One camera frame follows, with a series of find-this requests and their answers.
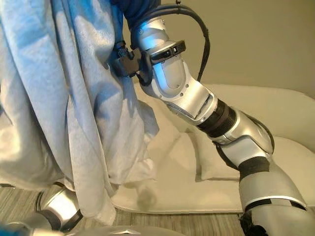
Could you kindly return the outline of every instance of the beige wall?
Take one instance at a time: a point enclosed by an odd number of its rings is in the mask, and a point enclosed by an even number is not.
[[[315,0],[182,3],[196,11],[210,31],[203,83],[293,89],[315,98]],[[184,59],[196,78],[204,43],[199,26],[187,16],[164,18],[170,38],[185,40]]]

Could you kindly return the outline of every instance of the white sofa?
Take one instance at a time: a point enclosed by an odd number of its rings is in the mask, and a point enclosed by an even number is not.
[[[250,114],[275,136],[275,162],[292,178],[305,201],[315,206],[315,100],[286,89],[206,85],[221,100]],[[112,202],[145,213],[242,212],[239,173],[227,167],[211,141],[166,106],[143,93],[160,132],[149,144],[156,180],[121,186]]]

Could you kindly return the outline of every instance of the light blue cloth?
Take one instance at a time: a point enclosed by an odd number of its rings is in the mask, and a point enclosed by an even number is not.
[[[158,132],[110,70],[121,22],[108,0],[0,1],[0,177],[31,189],[65,178],[81,212],[109,225],[111,183],[154,177]]]

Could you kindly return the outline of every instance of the gray floor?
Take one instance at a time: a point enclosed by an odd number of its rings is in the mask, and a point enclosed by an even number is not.
[[[51,196],[53,191],[49,190],[47,195]],[[36,195],[33,191],[0,188],[0,222],[5,224],[27,217],[33,211]],[[187,236],[244,235],[238,214],[151,215],[117,210],[114,225],[157,226]],[[73,231],[100,226],[95,220],[83,218]]]

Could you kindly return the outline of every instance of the robotic arm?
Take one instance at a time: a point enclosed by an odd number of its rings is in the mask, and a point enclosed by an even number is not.
[[[272,160],[274,141],[261,122],[229,107],[195,80],[181,57],[183,41],[169,40],[156,17],[134,31],[153,76],[143,91],[205,132],[226,164],[240,171],[239,191],[246,235],[314,235],[315,219],[290,177]]]

